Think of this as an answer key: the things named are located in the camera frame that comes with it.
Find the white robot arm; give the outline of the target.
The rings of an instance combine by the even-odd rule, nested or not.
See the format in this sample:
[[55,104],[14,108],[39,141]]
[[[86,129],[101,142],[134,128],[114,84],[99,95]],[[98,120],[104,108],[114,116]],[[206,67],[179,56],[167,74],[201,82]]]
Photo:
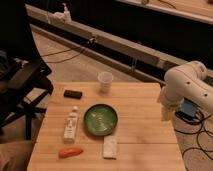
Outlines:
[[165,85],[158,97],[163,121],[172,118],[184,99],[213,114],[213,87],[204,82],[206,76],[207,68],[199,61],[187,62],[165,73]]

